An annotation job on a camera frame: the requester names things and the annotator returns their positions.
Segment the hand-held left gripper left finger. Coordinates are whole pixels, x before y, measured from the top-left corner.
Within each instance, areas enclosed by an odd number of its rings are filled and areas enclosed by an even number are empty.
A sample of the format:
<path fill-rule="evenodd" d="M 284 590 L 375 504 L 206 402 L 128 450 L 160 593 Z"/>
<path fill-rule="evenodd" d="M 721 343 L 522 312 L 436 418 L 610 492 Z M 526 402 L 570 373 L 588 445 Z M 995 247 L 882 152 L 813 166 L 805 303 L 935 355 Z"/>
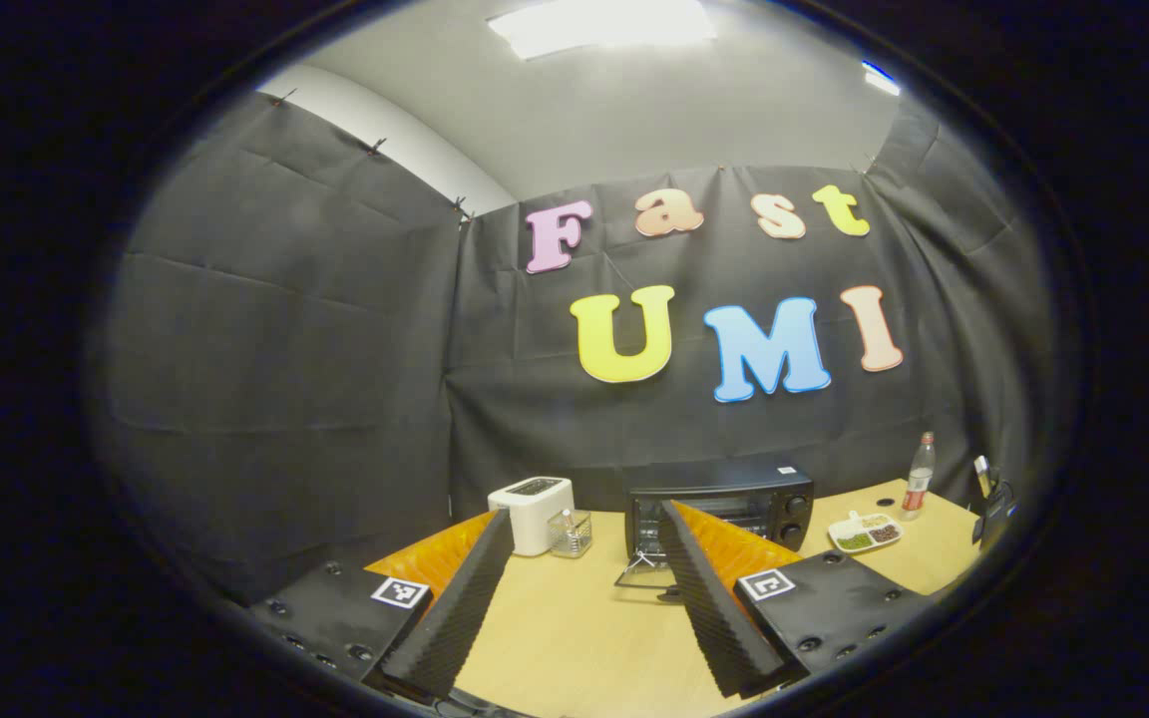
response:
<path fill-rule="evenodd" d="M 375 559 L 329 559 L 250 605 L 307 664 L 398 698 L 450 698 L 514 553 L 495 509 Z"/>

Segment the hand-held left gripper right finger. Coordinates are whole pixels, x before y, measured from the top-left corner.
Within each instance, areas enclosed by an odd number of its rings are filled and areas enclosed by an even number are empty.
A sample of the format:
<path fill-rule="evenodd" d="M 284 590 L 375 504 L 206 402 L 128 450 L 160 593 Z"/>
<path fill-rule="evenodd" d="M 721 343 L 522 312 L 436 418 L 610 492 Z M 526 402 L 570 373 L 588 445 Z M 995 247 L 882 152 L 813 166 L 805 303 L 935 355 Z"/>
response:
<path fill-rule="evenodd" d="M 660 545 L 726 698 L 856 662 L 934 605 L 843 551 L 799 557 L 674 500 L 661 512 Z"/>

